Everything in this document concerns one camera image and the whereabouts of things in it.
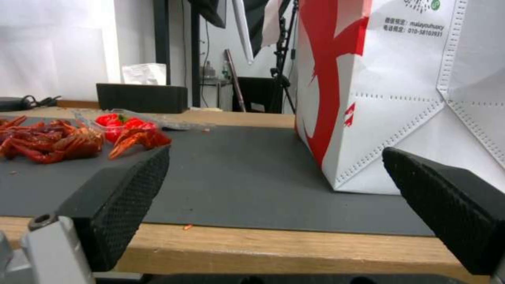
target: black stand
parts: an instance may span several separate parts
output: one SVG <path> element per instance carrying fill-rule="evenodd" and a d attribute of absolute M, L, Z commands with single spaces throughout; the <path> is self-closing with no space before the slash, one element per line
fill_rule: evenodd
<path fill-rule="evenodd" d="M 272 100 L 270 102 L 270 107 L 268 109 L 269 113 L 282 113 L 282 96 L 283 91 L 286 92 L 289 105 L 293 113 L 296 112 L 291 96 L 288 92 L 288 87 L 291 86 L 289 79 L 283 75 L 284 63 L 286 63 L 286 55 L 289 51 L 289 41 L 291 39 L 291 32 L 293 31 L 293 23 L 298 12 L 298 0 L 293 0 L 293 10 L 291 12 L 291 20 L 289 21 L 289 29 L 286 30 L 286 19 L 284 17 L 280 18 L 280 30 L 281 34 L 279 41 L 277 41 L 277 51 L 274 52 L 277 57 L 275 68 L 270 69 L 272 77 L 275 79 L 275 88 L 272 95 Z"/>

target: photography umbrella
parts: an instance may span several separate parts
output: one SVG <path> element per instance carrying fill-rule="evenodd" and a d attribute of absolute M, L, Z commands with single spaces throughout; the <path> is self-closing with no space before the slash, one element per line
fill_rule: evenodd
<path fill-rule="evenodd" d="M 290 0 L 233 0 L 240 41 L 251 64 L 264 46 L 274 44 L 280 36 L 279 18 Z"/>

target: white paper bag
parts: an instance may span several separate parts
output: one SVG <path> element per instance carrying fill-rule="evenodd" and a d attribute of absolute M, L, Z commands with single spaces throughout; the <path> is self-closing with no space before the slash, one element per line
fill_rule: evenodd
<path fill-rule="evenodd" d="M 301 1 L 296 128 L 337 191 L 398 194 L 394 146 L 505 191 L 505 1 Z"/>

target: stitching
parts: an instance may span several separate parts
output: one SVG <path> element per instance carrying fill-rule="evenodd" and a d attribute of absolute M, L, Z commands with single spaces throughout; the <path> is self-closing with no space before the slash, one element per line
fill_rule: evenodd
<path fill-rule="evenodd" d="M 374 93 L 368 93 L 368 92 L 351 92 L 351 96 L 355 96 L 358 98 L 370 98 L 370 99 L 389 99 L 389 100 L 394 100 L 394 101 L 414 101 L 414 102 L 435 102 L 438 101 L 438 99 L 429 99 L 429 98 L 423 98 L 423 97 L 411 97 L 411 96 L 383 96 L 381 94 L 374 94 Z"/>
<path fill-rule="evenodd" d="M 396 131 L 389 138 L 384 140 L 379 146 L 375 147 L 372 151 L 366 153 L 361 159 L 356 163 L 351 165 L 346 170 L 337 174 L 335 186 L 340 186 L 344 182 L 348 181 L 355 174 L 360 172 L 364 167 L 368 166 L 376 158 L 378 158 L 382 150 L 388 146 L 393 146 L 405 136 L 409 135 L 412 131 L 416 129 L 416 126 L 430 119 L 434 114 L 443 109 L 445 103 L 443 100 L 434 100 L 430 105 L 419 115 L 417 115 L 413 120 L 409 121 L 406 125 Z"/>
<path fill-rule="evenodd" d="M 456 113 L 456 115 L 464 122 L 468 129 L 477 137 L 477 139 L 479 139 L 479 141 L 484 145 L 484 147 L 486 147 L 491 155 L 500 163 L 500 165 L 505 166 L 505 153 L 496 145 L 496 143 L 491 138 L 489 138 L 486 132 L 482 130 L 482 127 L 475 120 L 473 120 L 472 116 L 465 111 L 463 103 L 464 102 L 455 102 L 451 100 L 447 102 L 454 113 Z"/>
<path fill-rule="evenodd" d="M 461 27 L 465 18 L 467 0 L 459 0 L 456 2 L 455 13 L 452 17 L 449 36 L 445 44 L 442 62 L 440 66 L 437 89 L 444 98 L 447 97 L 452 68 L 456 57 L 456 50 L 460 41 Z"/>

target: black pole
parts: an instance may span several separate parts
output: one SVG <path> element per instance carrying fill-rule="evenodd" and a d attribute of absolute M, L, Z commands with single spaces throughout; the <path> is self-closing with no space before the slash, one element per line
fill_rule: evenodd
<path fill-rule="evenodd" d="M 156 63 L 167 65 L 167 85 L 170 85 L 170 37 L 168 0 L 153 0 L 155 22 Z"/>
<path fill-rule="evenodd" d="M 200 107 L 200 14 L 191 6 L 191 88 L 193 106 Z"/>

